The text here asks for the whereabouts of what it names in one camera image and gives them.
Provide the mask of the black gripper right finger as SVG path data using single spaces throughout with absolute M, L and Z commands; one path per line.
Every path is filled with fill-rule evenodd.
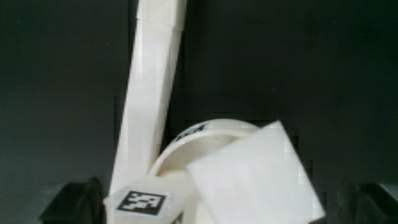
M 398 224 L 398 183 L 352 183 L 339 193 L 341 224 Z

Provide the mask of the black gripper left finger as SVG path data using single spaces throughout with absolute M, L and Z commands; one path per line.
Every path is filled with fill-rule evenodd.
M 103 189 L 99 179 L 69 182 L 39 215 L 41 224 L 105 224 Z

